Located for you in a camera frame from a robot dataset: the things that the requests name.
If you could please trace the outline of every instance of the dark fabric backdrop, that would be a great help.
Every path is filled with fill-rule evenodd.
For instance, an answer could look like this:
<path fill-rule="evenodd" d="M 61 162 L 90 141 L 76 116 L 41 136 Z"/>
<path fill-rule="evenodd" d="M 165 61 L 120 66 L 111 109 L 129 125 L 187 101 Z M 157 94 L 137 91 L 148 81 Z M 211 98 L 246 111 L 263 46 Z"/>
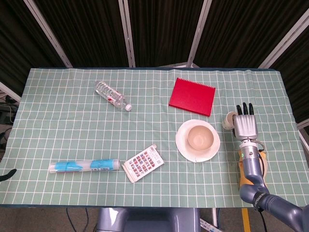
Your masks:
<path fill-rule="evenodd" d="M 0 81 L 22 95 L 30 68 L 64 64 L 22 0 L 0 1 Z"/>
<path fill-rule="evenodd" d="M 281 72 L 297 123 L 309 118 L 309 28 L 271 66 Z"/>
<path fill-rule="evenodd" d="M 129 0 L 136 67 L 187 62 L 203 0 Z"/>
<path fill-rule="evenodd" d="M 303 0 L 213 0 L 193 62 L 257 68 L 308 8 Z"/>
<path fill-rule="evenodd" d="M 73 67 L 127 67 L 116 0 L 35 0 Z"/>

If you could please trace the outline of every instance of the cable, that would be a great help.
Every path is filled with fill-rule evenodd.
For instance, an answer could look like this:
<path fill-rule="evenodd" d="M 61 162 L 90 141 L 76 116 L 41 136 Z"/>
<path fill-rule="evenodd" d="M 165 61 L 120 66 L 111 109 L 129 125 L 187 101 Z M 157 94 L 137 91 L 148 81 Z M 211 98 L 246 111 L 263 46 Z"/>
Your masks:
<path fill-rule="evenodd" d="M 218 212 L 217 212 L 217 227 L 218 229 L 220 229 L 220 226 L 219 226 L 219 214 L 220 213 L 220 208 L 218 209 Z"/>
<path fill-rule="evenodd" d="M 93 231 L 92 231 L 92 232 L 96 232 L 97 225 L 98 225 L 98 224 L 96 224 L 96 225 L 94 226 L 94 228 L 93 228 Z"/>
<path fill-rule="evenodd" d="M 70 223 L 71 223 L 71 226 L 72 226 L 73 230 L 74 230 L 75 232 L 77 232 L 76 229 L 75 229 L 75 227 L 73 226 L 73 223 L 72 223 L 71 218 L 70 218 L 70 216 L 69 216 L 68 208 L 66 208 L 66 211 L 67 211 L 68 219 L 69 219 L 69 221 L 70 221 Z"/>
<path fill-rule="evenodd" d="M 83 232 L 85 232 L 85 231 L 86 231 L 87 226 L 88 226 L 88 223 L 89 223 L 89 215 L 88 215 L 87 208 L 85 208 L 85 210 L 86 210 L 86 214 L 87 214 L 87 224 L 86 224 L 86 226 L 85 226 L 85 228 L 84 228 Z"/>
<path fill-rule="evenodd" d="M 262 212 L 260 212 L 260 215 L 261 215 L 262 220 L 263 220 L 264 230 L 265 230 L 265 232 L 267 232 L 267 227 L 266 227 L 266 223 L 265 223 L 265 220 L 264 220 Z"/>
<path fill-rule="evenodd" d="M 252 143 L 260 144 L 260 145 L 263 147 L 263 149 L 260 149 L 259 152 L 265 151 L 265 150 L 266 150 L 265 145 L 264 145 L 262 142 L 260 142 L 260 141 L 258 141 L 258 140 L 251 140 L 251 142 L 252 142 Z"/>
<path fill-rule="evenodd" d="M 263 159 L 262 159 L 260 153 L 259 153 L 259 158 L 260 158 L 260 160 L 261 160 L 261 162 L 262 162 L 262 168 L 263 168 L 262 177 L 264 178 L 265 167 L 264 167 L 264 161 L 263 161 Z"/>
<path fill-rule="evenodd" d="M 10 108 L 10 121 L 12 122 L 12 123 L 14 123 L 13 121 L 12 121 L 12 111 L 15 113 L 15 111 L 11 108 L 11 106 L 9 105 L 9 104 L 6 104 L 6 106 L 8 106 L 9 108 Z"/>

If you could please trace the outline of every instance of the spiral binding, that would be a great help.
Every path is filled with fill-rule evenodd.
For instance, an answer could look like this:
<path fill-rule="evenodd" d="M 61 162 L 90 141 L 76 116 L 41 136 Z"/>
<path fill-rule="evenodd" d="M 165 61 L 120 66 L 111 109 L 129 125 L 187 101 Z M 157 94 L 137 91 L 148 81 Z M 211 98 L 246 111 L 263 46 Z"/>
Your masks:
<path fill-rule="evenodd" d="M 186 82 L 190 82 L 190 83 L 193 83 L 193 84 L 198 84 L 198 85 L 201 85 L 201 86 L 206 86 L 206 87 L 209 87 L 209 88 L 216 89 L 215 87 L 212 87 L 212 86 L 209 86 L 209 85 L 205 85 L 205 84 L 194 82 L 194 81 L 185 80 L 185 79 L 182 79 L 182 78 L 179 78 L 179 77 L 177 77 L 177 79 L 180 79 L 180 80 L 183 80 L 183 81 L 186 81 Z"/>

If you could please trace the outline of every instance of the tube package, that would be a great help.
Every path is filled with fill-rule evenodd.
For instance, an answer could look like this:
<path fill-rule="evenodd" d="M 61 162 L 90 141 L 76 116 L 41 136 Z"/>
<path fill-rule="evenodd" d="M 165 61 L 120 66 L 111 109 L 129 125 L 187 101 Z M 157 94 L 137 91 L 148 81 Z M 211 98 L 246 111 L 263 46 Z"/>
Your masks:
<path fill-rule="evenodd" d="M 97 159 L 50 163 L 50 173 L 119 170 L 119 159 Z"/>

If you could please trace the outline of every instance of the gray floor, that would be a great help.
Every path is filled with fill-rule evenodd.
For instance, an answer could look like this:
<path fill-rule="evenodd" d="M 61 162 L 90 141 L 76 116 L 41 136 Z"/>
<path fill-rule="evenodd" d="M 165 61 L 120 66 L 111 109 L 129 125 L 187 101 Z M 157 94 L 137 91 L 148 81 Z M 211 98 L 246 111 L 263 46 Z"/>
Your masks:
<path fill-rule="evenodd" d="M 98 208 L 88 208 L 89 223 L 87 232 L 92 232 L 97 219 Z M 292 232 L 286 225 L 264 212 L 268 232 Z M 86 222 L 84 208 L 69 208 L 70 218 L 77 230 L 83 231 Z M 201 218 L 211 222 L 211 210 L 201 209 Z M 252 232 L 263 232 L 264 227 L 259 213 L 249 209 L 249 220 Z M 226 232 L 243 232 L 240 208 L 220 210 L 220 227 Z M 6 232 L 73 232 L 64 207 L 42 208 L 0 208 L 0 231 Z"/>

